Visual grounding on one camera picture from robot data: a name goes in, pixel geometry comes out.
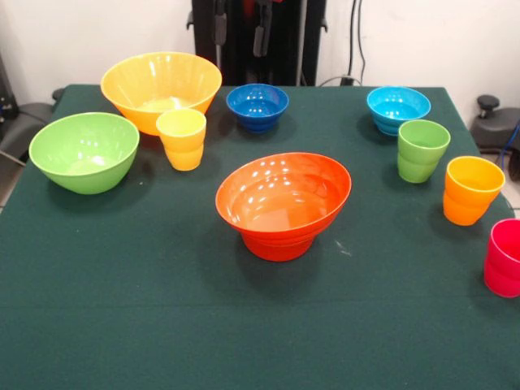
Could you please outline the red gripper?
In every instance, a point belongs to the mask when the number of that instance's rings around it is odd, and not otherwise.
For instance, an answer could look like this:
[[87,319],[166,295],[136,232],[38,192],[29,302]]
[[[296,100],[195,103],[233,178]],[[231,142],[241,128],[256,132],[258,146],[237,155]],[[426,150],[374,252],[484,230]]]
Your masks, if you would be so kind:
[[[282,3],[284,0],[255,0],[258,4],[259,24],[255,28],[253,40],[253,56],[256,58],[267,55],[272,21],[272,3]],[[223,46],[227,39],[227,12],[225,0],[214,0],[214,43]]]

